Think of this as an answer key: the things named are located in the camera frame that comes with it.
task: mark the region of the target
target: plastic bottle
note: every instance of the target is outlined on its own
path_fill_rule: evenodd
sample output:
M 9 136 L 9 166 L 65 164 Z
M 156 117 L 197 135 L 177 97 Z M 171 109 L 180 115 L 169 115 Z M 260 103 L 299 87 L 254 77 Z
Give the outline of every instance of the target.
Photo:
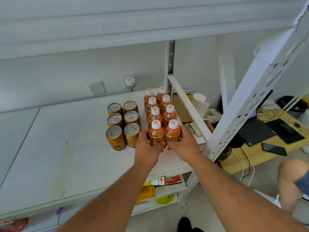
M 167 94 L 166 93 L 166 88 L 164 86 L 161 86 L 159 88 L 159 93 L 157 94 L 157 101 L 158 101 L 158 104 L 161 103 L 162 99 L 163 99 L 163 95 Z
M 144 109 L 146 112 L 146 106 L 148 105 L 148 101 L 150 97 L 155 97 L 152 89 L 146 89 L 146 95 L 144 96 Z
M 167 105 L 166 110 L 163 112 L 163 125 L 164 127 L 168 126 L 170 120 L 177 118 L 177 113 L 173 105 Z
M 151 109 L 153 107 L 159 107 L 159 105 L 157 104 L 157 100 L 155 97 L 150 97 L 149 98 L 149 101 L 148 101 L 148 104 L 146 106 L 146 115 L 147 117 L 149 116 L 149 114 L 151 113 Z
M 161 127 L 163 127 L 163 116 L 161 115 L 160 110 L 159 110 L 158 107 L 153 107 L 153 108 L 151 109 L 151 113 L 150 113 L 149 116 L 148 116 L 148 124 L 149 124 L 149 127 L 151 127 L 151 123 L 152 123 L 154 120 L 159 120 L 160 123 L 161 123 Z
M 160 108 L 160 113 L 163 114 L 163 112 L 166 110 L 166 106 L 171 104 L 171 98 L 169 95 L 165 94 L 163 95 L 162 101 L 159 104 L 159 108 Z
M 164 129 L 161 127 L 159 120 L 154 120 L 151 127 L 148 129 L 149 143 L 152 146 L 156 146 L 161 142 L 165 142 Z
M 165 127 L 165 141 L 168 143 L 168 141 L 174 141 L 179 142 L 180 136 L 181 136 L 181 129 L 178 126 L 178 122 L 176 120 L 170 120 L 168 123 L 168 126 Z

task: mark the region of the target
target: blue shorts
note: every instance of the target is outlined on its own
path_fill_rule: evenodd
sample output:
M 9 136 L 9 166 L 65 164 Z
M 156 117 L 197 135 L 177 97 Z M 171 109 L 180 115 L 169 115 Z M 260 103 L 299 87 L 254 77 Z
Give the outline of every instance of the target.
M 305 195 L 309 195 L 309 171 L 295 182 L 296 186 Z

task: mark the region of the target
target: electrical outlet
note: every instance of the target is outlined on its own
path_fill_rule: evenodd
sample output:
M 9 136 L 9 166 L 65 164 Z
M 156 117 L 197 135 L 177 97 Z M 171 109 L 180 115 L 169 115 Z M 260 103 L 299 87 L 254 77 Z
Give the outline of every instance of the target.
M 88 85 L 91 93 L 95 96 L 102 95 L 106 93 L 105 86 L 102 81 L 94 82 Z
M 123 88 L 131 88 L 131 86 L 126 85 L 126 78 L 128 78 L 128 77 L 133 77 L 135 79 L 135 74 L 129 74 L 129 75 L 121 76 Z

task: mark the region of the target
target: white cable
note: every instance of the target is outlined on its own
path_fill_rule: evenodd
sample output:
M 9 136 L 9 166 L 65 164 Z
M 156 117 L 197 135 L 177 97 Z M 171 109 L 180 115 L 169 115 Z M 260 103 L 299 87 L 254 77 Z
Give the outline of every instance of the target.
M 240 159 L 235 153 L 234 153 L 234 155 L 239 159 L 239 161 L 240 161 L 240 163 L 241 163 L 241 166 L 243 167 L 243 163 L 242 163 L 241 159 Z
M 251 176 L 251 178 L 250 178 L 250 181 L 249 181 L 249 183 L 248 183 L 248 185 L 247 185 L 247 187 L 250 185 L 250 183 L 251 183 L 251 180 L 252 180 L 252 178 L 253 178 L 253 175 L 254 175 L 254 165 L 253 165 L 253 163 L 251 162 L 251 160 L 250 160 L 250 158 L 249 158 L 249 156 L 247 155 L 247 153 L 243 150 L 243 152 L 245 153 L 245 155 L 247 156 L 247 158 L 248 158 L 248 160 L 249 160 L 249 162 L 251 163 L 251 165 L 253 166 L 253 173 L 252 173 L 252 176 Z

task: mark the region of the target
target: hand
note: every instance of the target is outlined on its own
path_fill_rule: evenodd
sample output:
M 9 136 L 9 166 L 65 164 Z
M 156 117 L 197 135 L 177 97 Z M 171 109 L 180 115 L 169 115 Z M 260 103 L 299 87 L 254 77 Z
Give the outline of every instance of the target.
M 190 161 L 193 160 L 196 156 L 202 155 L 198 144 L 190 132 L 190 130 L 183 126 L 179 126 L 182 132 L 182 139 L 180 142 L 168 141 L 168 146 L 172 148 L 176 154 L 182 159 L 190 164 Z
M 159 143 L 152 147 L 147 139 L 148 130 L 141 130 L 139 132 L 136 148 L 134 165 L 139 165 L 149 168 L 149 172 L 157 164 L 159 154 L 165 146 L 165 142 Z

